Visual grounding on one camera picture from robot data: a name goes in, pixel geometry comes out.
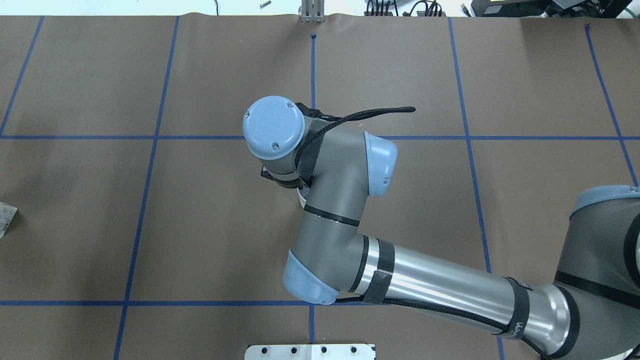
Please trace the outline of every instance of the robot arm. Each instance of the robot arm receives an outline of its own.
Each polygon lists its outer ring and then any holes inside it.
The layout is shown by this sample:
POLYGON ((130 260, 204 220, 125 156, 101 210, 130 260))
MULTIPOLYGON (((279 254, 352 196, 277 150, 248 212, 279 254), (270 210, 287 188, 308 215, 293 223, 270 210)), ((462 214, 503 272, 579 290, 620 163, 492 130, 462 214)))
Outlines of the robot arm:
POLYGON ((358 234, 367 197, 387 189, 397 149, 346 127, 326 131, 331 120, 277 96, 258 100, 244 116, 249 149, 268 176, 284 187, 310 188, 283 276, 295 297, 328 305, 348 291, 369 304, 418 307, 522 339, 543 357, 601 359, 637 344, 637 189, 583 194, 556 281, 532 288, 358 234))

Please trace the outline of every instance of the cable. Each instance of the cable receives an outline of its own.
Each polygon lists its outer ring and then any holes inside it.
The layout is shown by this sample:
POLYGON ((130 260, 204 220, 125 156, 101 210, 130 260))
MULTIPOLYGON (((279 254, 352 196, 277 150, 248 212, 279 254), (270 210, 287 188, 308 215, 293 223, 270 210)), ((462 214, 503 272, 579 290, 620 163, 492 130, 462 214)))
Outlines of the cable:
POLYGON ((423 3, 424 4, 424 13, 426 14, 427 11, 429 11, 429 2, 425 1, 425 0, 420 0, 417 3, 413 4, 413 7, 411 7, 411 11, 409 12, 404 12, 402 14, 402 16, 411 16, 411 14, 413 14, 413 10, 415 9, 416 6, 418 6, 418 4, 423 3))
POLYGON ((625 357, 625 360, 637 359, 636 355, 638 354, 640 354, 640 344, 638 344, 636 347, 634 347, 633 350, 631 350, 631 353, 627 355, 627 357, 625 357))
MULTIPOLYGON (((336 299, 335 302, 337 303, 343 303, 343 302, 362 302, 364 300, 364 296, 359 296, 359 297, 348 297, 348 298, 343 298, 343 299, 336 299)), ((438 304, 434 304, 434 303, 430 303, 430 302, 424 302, 424 301, 417 301, 417 300, 403 300, 403 299, 390 299, 390 298, 385 298, 382 301, 383 304, 390 304, 390 305, 398 305, 398 306, 406 306, 406 307, 414 307, 416 309, 423 309, 423 310, 428 310, 428 311, 434 311, 437 313, 443 313, 443 314, 448 314, 448 315, 453 315, 453 316, 458 316, 461 318, 467 318, 479 323, 483 323, 485 325, 489 325, 490 327, 494 327, 500 331, 507 331, 508 327, 507 325, 504 325, 501 322, 498 322, 494 319, 491 318, 487 318, 485 316, 482 315, 478 315, 475 313, 471 313, 470 311, 465 311, 465 310, 460 310, 460 309, 456 309, 455 307, 450 307, 450 306, 445 306, 445 305, 438 305, 438 304)), ((538 355, 540 355, 540 359, 541 360, 551 360, 551 357, 546 355, 544 353, 544 351, 542 351, 542 349, 540 349, 539 346, 537 346, 536 344, 533 343, 533 341, 531 341, 529 338, 527 338, 526 336, 522 337, 522 341, 529 345, 536 353, 538 353, 538 355)))
POLYGON ((318 130, 315 134, 313 134, 310 138, 306 139, 302 146, 298 149, 296 153, 296 168, 298 167, 298 163, 300 162, 300 158, 302 154, 305 152, 307 147, 314 141, 316 141, 320 136, 323 136, 327 131, 337 127, 338 125, 344 124, 348 121, 360 121, 369 119, 372 117, 376 117, 378 115, 384 115, 389 113, 413 113, 415 108, 413 106, 403 106, 401 108, 384 108, 384 109, 371 109, 359 111, 357 113, 353 113, 351 115, 347 115, 345 117, 336 117, 332 118, 332 121, 322 129, 318 130))
POLYGON ((465 4, 460 5, 460 10, 468 17, 471 17, 471 13, 465 4))
POLYGON ((625 11, 628 12, 629 14, 631 14, 631 17, 634 19, 638 18, 638 15, 636 15, 636 13, 634 13, 633 11, 631 11, 630 8, 625 8, 625 11))

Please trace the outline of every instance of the black cable sleeve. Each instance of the black cable sleeve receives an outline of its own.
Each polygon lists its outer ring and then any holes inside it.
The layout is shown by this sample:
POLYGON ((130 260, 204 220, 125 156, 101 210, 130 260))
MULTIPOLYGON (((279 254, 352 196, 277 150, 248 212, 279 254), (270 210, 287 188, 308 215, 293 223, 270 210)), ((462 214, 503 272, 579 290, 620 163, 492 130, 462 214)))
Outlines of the black cable sleeve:
POLYGON ((631 350, 631 354, 627 355, 627 357, 625 357, 625 360, 637 359, 636 355, 638 355, 638 353, 640 353, 640 344, 638 344, 638 346, 634 347, 634 349, 631 350))
POLYGON ((383 109, 371 109, 359 111, 357 113, 353 113, 351 115, 345 116, 343 118, 337 118, 335 121, 331 122, 327 126, 320 129, 313 136, 308 136, 305 139, 305 142, 302 143, 298 152, 296 153, 296 168, 298 167, 298 163, 300 163, 300 158, 302 154, 305 152, 310 143, 316 141, 320 136, 323 136, 327 131, 337 127, 338 125, 344 124, 347 121, 360 121, 369 119, 372 117, 376 117, 378 115, 384 115, 389 113, 413 113, 415 112, 415 108, 413 106, 403 106, 401 108, 383 108, 383 109))

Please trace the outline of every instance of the black cable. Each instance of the black cable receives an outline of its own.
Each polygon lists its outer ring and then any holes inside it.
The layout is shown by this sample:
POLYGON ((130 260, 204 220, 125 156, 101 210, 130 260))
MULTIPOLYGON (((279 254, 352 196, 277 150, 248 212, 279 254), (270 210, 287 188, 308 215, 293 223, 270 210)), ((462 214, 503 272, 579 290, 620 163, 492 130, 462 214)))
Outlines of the black cable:
POLYGON ((438 3, 436 3, 436 1, 434 0, 431 3, 431 6, 429 6, 429 10, 426 13, 424 13, 424 16, 434 16, 434 10, 435 10, 437 4, 438 3))
POLYGON ((632 360, 636 358, 636 355, 640 354, 640 344, 638 344, 636 347, 634 347, 633 350, 631 350, 631 354, 627 355, 627 357, 625 357, 625 360, 632 360))
POLYGON ((404 13, 403 13, 403 16, 411 16, 411 14, 413 14, 413 10, 415 9, 415 7, 416 7, 418 4, 420 4, 420 3, 423 3, 423 4, 424 4, 424 13, 425 13, 425 15, 426 15, 426 14, 427 14, 427 11, 429 11, 429 3, 430 3, 430 2, 431 2, 431 1, 425 1, 425 0, 420 0, 420 1, 416 2, 415 4, 413 4, 413 7, 411 7, 411 11, 409 11, 409 12, 404 12, 404 13))
MULTIPOLYGON (((364 300, 364 296, 359 296, 359 297, 348 297, 348 298, 343 298, 343 299, 336 299, 335 302, 337 303, 344 303, 344 302, 362 302, 364 300)), ((465 311, 465 310, 460 310, 460 309, 456 309, 455 307, 450 307, 450 306, 445 306, 445 305, 438 305, 438 304, 433 304, 430 302, 424 302, 424 301, 416 301, 416 300, 403 300, 403 299, 390 299, 390 298, 385 298, 382 301, 383 304, 390 304, 390 305, 398 305, 398 306, 407 306, 407 307, 414 307, 416 309, 423 309, 423 310, 428 310, 428 311, 434 311, 437 313, 443 313, 443 314, 448 314, 448 315, 453 315, 453 316, 458 316, 461 318, 466 318, 466 319, 470 319, 479 323, 483 323, 485 325, 489 325, 490 327, 494 327, 500 331, 507 331, 508 330, 508 326, 496 321, 494 319, 491 318, 487 318, 485 316, 482 315, 478 315, 475 313, 471 313, 470 311, 465 311)), ((536 344, 533 343, 533 341, 531 341, 529 338, 527 338, 526 336, 522 337, 522 341, 529 345, 536 353, 538 353, 538 355, 540 355, 540 359, 541 360, 551 360, 551 357, 546 355, 544 353, 544 351, 542 351, 542 349, 540 349, 539 346, 537 346, 536 344)))
POLYGON ((300 162, 300 158, 302 157, 302 154, 305 152, 305 149, 307 149, 307 147, 312 142, 316 141, 320 136, 323 136, 327 131, 333 129, 334 127, 337 127, 338 125, 344 124, 345 122, 348 122, 348 121, 365 120, 372 117, 376 117, 378 115, 384 115, 389 113, 413 113, 414 111, 415 111, 415 108, 413 106, 403 106, 401 108, 364 110, 364 111, 359 111, 357 113, 353 113, 351 115, 347 115, 345 117, 334 118, 333 121, 331 121, 327 126, 318 130, 318 132, 313 134, 310 138, 306 139, 304 143, 302 143, 302 146, 300 146, 300 148, 298 149, 298 152, 296 153, 296 162, 295 162, 296 168, 298 167, 298 163, 300 162))

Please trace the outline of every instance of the metal bracket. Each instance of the metal bracket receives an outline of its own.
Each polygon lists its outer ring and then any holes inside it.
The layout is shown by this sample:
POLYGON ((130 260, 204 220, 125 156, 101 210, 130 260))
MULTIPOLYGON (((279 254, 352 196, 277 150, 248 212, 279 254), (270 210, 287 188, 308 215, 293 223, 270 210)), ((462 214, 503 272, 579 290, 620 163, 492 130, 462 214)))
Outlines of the metal bracket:
POLYGON ((302 0, 300 21, 324 22, 324 0, 302 0))
POLYGON ((373 344, 253 345, 244 360, 375 360, 373 344))

